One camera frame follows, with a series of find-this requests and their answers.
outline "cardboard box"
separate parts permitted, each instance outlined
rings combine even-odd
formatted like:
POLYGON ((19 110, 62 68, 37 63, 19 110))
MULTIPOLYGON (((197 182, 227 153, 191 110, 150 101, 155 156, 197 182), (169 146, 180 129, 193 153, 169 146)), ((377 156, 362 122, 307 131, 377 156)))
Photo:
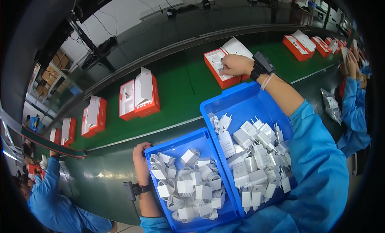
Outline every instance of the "cardboard box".
POLYGON ((146 117, 161 111, 156 78, 150 70, 141 68, 134 82, 135 114, 146 117))
POLYGON ((107 101, 102 97, 91 96, 90 104, 83 111, 82 133, 89 138, 105 130, 107 101))
POLYGON ((50 141, 60 144, 60 129, 51 129, 50 141))
POLYGON ((309 57, 312 57, 316 48, 315 43, 300 30, 297 30, 292 35, 306 48, 306 50, 309 52, 309 57))
POLYGON ((293 36, 283 36, 283 44, 294 54, 298 61, 309 58, 309 51, 293 36))
POLYGON ((75 126, 74 118, 64 118, 62 126, 62 145, 69 147, 75 141, 75 126))
MULTIPOLYGON (((220 71, 222 71, 223 68, 221 58, 223 59, 223 57, 227 54, 238 54, 250 59, 253 58, 253 54, 234 37, 225 43, 221 48, 204 53, 203 57, 205 59, 205 63, 222 89, 237 84, 242 80, 242 76, 220 75, 220 71)), ((243 76, 243 80, 248 78, 249 77, 247 75, 243 76)))
POLYGON ((331 49, 320 37, 311 37, 311 40, 315 43, 316 49, 323 57, 327 57, 331 54, 331 49))
POLYGON ((126 121, 137 117, 135 114, 134 81, 131 80, 120 87, 119 117, 126 121))

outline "blue plastic bin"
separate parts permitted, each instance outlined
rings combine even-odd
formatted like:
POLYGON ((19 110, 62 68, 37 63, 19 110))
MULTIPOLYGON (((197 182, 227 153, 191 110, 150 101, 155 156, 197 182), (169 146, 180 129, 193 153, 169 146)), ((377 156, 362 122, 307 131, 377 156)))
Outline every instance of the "blue plastic bin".
MULTIPOLYGON (((150 156, 151 154, 157 154, 158 152, 162 152, 169 156, 176 157, 175 166, 177 170, 184 168, 182 163, 180 162, 181 156, 191 148, 196 148, 200 151, 200 157, 209 157, 211 156, 217 165, 219 175, 222 178, 222 183, 226 189, 226 200, 222 209, 218 211, 218 219, 209 220, 203 219, 201 217, 195 218, 190 223, 182 223, 181 221, 176 221, 172 218, 172 211, 167 209, 166 201, 159 197, 159 192, 156 189, 156 193, 161 202, 164 213, 166 214, 167 220, 170 223, 170 226, 175 232, 193 232, 193 231, 201 231, 208 230, 213 227, 217 227, 223 224, 226 224, 230 221, 236 219, 237 216, 237 204, 235 202, 233 193, 231 191, 231 187, 229 181, 226 178, 226 173, 222 167, 221 161, 218 157, 218 154, 215 150, 213 142, 211 140, 210 134, 207 128, 201 128, 199 130, 193 131, 190 134, 186 134, 182 137, 176 138, 174 140, 159 144, 157 146, 151 147, 144 151, 144 154, 147 159, 147 165, 150 168, 150 156)), ((151 173, 152 182, 155 186, 158 186, 158 179, 153 176, 151 173)))
MULTIPOLYGON (((230 182, 231 190, 233 191, 233 195, 238 206, 238 213, 243 218, 250 217, 254 211, 251 209, 246 214, 243 210, 241 197, 239 196, 238 189, 235 187, 233 173, 229 168, 226 157, 224 156, 221 145, 219 144, 217 134, 214 132, 210 123, 208 114, 214 113, 218 119, 220 119, 226 112, 228 112, 227 116, 232 114, 232 121, 228 128, 228 132, 231 136, 235 131, 239 130, 241 125, 246 120, 252 123, 251 119, 255 120, 256 116, 258 119, 262 120, 263 123, 267 123, 271 128, 273 128, 273 122, 276 121, 282 130, 283 139, 290 139, 293 136, 293 130, 288 117, 282 112, 267 91, 262 91, 260 87, 261 85, 257 82, 244 82, 224 90, 221 95, 206 100, 200 105, 201 113, 209 128, 215 148, 217 149, 219 158, 222 161, 222 166, 230 182)), ((297 187, 297 182, 294 178, 290 180, 290 184, 291 189, 297 187)), ((287 194, 289 194, 289 192, 284 194, 282 188, 277 188, 273 197, 268 202, 261 204, 261 206, 258 207, 258 210, 283 201, 287 194)))

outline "worker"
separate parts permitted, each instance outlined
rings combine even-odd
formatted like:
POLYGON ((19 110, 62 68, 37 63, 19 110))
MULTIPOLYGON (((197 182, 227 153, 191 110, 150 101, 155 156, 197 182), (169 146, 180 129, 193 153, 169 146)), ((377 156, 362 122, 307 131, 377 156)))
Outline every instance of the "worker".
POLYGON ((25 183, 13 177, 27 201, 28 209, 36 219, 48 229, 61 233, 116 232, 116 222, 87 212, 73 205, 67 197, 58 194, 59 169, 59 154, 50 151, 44 180, 37 182, 34 190, 31 191, 25 183))
POLYGON ((27 115, 26 116, 26 125, 28 125, 28 122, 30 122, 30 126, 29 128, 34 132, 36 133, 36 130, 39 126, 39 122, 40 122, 40 118, 38 115, 36 115, 37 117, 31 117, 30 115, 27 115))
MULTIPOLYGON (((254 60, 229 54, 223 58, 223 64, 222 74, 250 75, 254 60)), ((262 74, 256 80, 262 84, 266 78, 267 75, 262 74)), ((265 90, 289 116, 293 127, 289 149, 291 170, 298 186, 285 201, 210 232, 328 232, 343 213, 348 198, 349 173, 345 155, 337 149, 311 104, 289 84, 278 76, 272 76, 265 90)), ((144 150, 149 147, 150 143, 138 144, 132 152, 137 181, 141 186, 150 183, 149 168, 143 157, 144 150)), ((139 204, 144 232, 172 232, 151 192, 140 194, 139 204)))
POLYGON ((346 56, 346 84, 342 97, 342 121, 347 126, 337 143, 337 148, 342 150, 349 158, 352 154, 365 149, 370 144, 365 120, 365 90, 362 88, 361 72, 358 58, 348 50, 346 56))

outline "wristband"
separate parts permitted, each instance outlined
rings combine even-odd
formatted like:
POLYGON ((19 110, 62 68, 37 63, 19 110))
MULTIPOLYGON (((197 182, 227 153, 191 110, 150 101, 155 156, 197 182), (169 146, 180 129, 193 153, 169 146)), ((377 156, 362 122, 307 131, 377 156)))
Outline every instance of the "wristband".
POLYGON ((272 79, 272 77, 275 75, 275 73, 271 73, 267 76, 267 78, 265 79, 265 81, 263 81, 262 85, 261 85, 261 89, 264 90, 266 88, 266 85, 269 83, 269 81, 272 79))

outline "clear plastic bag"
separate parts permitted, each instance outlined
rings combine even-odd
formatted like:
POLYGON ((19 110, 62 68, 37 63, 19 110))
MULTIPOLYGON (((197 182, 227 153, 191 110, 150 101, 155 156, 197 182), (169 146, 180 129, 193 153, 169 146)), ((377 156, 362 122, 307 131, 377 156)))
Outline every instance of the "clear plastic bag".
POLYGON ((335 100, 335 97, 330 92, 321 88, 321 94, 323 98, 323 103, 325 105, 325 111, 330 116, 330 118, 336 121, 341 126, 341 110, 339 109, 338 103, 335 100))

